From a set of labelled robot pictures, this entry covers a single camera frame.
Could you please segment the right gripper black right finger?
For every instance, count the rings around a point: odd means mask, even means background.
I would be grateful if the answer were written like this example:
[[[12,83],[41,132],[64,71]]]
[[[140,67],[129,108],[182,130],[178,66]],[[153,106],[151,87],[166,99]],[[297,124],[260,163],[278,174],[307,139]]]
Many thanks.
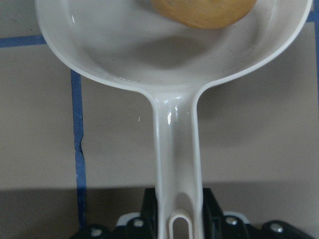
[[[212,190],[203,188],[203,227],[205,237],[221,236],[223,212]]]

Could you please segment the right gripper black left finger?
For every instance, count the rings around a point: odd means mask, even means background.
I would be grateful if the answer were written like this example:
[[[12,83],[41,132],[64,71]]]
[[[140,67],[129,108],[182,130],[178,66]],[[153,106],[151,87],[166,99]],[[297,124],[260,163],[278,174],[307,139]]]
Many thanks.
[[[144,190],[141,217],[145,218],[151,225],[153,236],[158,236],[158,201],[155,188]]]

